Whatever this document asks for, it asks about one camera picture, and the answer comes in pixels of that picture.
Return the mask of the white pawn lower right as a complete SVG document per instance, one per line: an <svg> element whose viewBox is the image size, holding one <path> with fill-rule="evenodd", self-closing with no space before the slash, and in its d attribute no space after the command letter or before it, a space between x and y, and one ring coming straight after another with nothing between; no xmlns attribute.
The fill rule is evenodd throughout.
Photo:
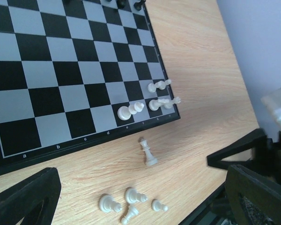
<svg viewBox="0 0 281 225"><path fill-rule="evenodd" d="M168 206L165 204L162 204L159 200L154 199L152 201L151 207L154 211L167 211Z"/></svg>

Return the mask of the black pieces row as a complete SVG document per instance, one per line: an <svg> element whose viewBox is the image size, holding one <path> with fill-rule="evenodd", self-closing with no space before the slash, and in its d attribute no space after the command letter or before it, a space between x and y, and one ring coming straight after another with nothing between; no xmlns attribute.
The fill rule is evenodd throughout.
<svg viewBox="0 0 281 225"><path fill-rule="evenodd" d="M145 2L146 2L145 0L140 0L139 2L136 2L134 4L135 9L140 11L142 5L144 5ZM118 8L123 9L127 5L127 1L126 0L116 0L116 4L117 4Z"/></svg>

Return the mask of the white rook piece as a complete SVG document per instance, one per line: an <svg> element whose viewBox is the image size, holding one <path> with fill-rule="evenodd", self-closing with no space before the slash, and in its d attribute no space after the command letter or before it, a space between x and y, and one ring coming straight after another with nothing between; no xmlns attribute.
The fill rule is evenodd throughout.
<svg viewBox="0 0 281 225"><path fill-rule="evenodd" d="M175 97L164 105L164 108L171 109L174 105L181 103L180 97Z"/></svg>

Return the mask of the white piece centre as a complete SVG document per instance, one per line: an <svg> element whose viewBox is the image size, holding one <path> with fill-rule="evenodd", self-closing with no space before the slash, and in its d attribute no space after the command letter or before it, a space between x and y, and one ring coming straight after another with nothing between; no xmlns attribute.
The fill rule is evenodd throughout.
<svg viewBox="0 0 281 225"><path fill-rule="evenodd" d="M116 202L111 195L104 195L100 198L99 208L105 213L111 211L120 212L122 210L121 204Z"/></svg>

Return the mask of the white pawn piece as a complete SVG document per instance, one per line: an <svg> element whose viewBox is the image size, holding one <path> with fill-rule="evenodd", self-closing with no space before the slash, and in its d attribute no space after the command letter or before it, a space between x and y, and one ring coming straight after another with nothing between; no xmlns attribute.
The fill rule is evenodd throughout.
<svg viewBox="0 0 281 225"><path fill-rule="evenodd" d="M158 81L156 83L150 83L148 85L148 91L153 93L156 92L157 89L164 90L166 86L170 85L172 82L171 79L165 80L165 81Z"/></svg>

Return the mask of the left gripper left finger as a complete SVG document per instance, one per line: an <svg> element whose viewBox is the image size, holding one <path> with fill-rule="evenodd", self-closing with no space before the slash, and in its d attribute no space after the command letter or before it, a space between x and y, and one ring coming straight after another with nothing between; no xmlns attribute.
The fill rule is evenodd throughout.
<svg viewBox="0 0 281 225"><path fill-rule="evenodd" d="M56 168L31 175L0 193L0 225L50 225L60 193Z"/></svg>

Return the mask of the white piece near king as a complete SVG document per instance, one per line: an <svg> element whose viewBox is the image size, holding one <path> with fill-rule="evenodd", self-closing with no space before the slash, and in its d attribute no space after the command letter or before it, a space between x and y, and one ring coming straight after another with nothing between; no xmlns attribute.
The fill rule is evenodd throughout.
<svg viewBox="0 0 281 225"><path fill-rule="evenodd" d="M134 204L137 202L146 202L148 197L145 194L139 193L135 188L128 188L125 192L125 200L129 204Z"/></svg>

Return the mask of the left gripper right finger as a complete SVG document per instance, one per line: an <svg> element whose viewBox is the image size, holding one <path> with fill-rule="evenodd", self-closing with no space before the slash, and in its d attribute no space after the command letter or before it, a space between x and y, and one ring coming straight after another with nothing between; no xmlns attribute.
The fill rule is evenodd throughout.
<svg viewBox="0 0 281 225"><path fill-rule="evenodd" d="M225 189L237 224L253 224L245 208L248 200L275 224L281 225L281 185L242 165L232 165L228 168Z"/></svg>

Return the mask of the black and grey chessboard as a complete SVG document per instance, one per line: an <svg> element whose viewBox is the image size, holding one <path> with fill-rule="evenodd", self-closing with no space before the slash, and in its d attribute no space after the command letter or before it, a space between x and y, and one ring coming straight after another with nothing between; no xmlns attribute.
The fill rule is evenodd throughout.
<svg viewBox="0 0 281 225"><path fill-rule="evenodd" d="M0 175L174 120L173 99L140 0L0 0ZM129 120L121 106L144 104Z"/></svg>

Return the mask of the white standing king piece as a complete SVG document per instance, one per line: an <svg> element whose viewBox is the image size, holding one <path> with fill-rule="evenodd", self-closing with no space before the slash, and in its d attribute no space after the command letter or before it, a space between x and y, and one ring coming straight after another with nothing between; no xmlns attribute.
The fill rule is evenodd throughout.
<svg viewBox="0 0 281 225"><path fill-rule="evenodd" d="M144 138L141 138L139 141L142 150L144 151L145 155L146 155L146 162L145 164L147 166L152 166L154 164L156 164L158 162L157 158L154 157L150 151L150 147L147 144L147 140Z"/></svg>

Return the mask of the white lying piece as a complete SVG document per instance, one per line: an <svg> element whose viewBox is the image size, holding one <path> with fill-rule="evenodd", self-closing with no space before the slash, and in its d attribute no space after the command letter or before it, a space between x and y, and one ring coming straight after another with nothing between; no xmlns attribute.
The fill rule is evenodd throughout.
<svg viewBox="0 0 281 225"><path fill-rule="evenodd" d="M124 217L121 219L121 224L123 225L127 225L129 220L132 217L135 217L139 214L139 211L136 209L136 207L132 204L130 204L128 206L128 212L126 213L126 215L124 215Z"/></svg>

